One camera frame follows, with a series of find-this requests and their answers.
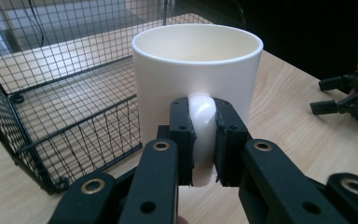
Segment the cup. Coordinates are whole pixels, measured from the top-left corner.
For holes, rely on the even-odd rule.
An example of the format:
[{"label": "cup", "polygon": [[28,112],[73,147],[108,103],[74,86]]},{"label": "cup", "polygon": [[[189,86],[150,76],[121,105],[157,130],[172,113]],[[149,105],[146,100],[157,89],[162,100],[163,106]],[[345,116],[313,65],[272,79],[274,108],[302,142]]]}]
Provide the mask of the cup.
[{"label": "cup", "polygon": [[171,101],[185,96],[229,101],[247,123],[263,49],[259,37],[221,25],[179,24],[146,30],[131,45],[144,144],[169,124]]}]

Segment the light wood surface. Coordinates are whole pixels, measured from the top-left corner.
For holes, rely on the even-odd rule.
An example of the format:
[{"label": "light wood surface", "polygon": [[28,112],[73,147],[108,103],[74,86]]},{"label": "light wood surface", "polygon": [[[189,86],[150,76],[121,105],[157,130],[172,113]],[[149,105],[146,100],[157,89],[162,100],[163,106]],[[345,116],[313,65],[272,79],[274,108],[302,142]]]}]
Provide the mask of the light wood surface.
[{"label": "light wood surface", "polygon": [[[275,142],[305,175],[322,183],[333,173],[358,175],[358,121],[348,114],[310,112],[311,102],[343,97],[339,91],[320,92],[316,78],[264,51],[247,126],[254,138]],[[119,176],[139,158],[136,153],[108,173]],[[0,223],[47,223],[60,198],[40,189],[0,144]],[[214,182],[180,187],[179,215],[189,223],[247,222],[238,190]]]}]

